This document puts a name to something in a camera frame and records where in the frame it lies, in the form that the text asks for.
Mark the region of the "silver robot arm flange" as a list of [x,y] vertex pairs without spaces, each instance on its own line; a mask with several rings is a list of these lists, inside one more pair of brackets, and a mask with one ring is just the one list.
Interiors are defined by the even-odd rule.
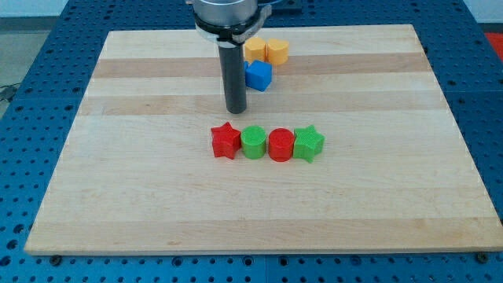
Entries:
[[272,5],[256,0],[193,0],[196,28],[209,41],[238,46],[255,35],[272,14]]

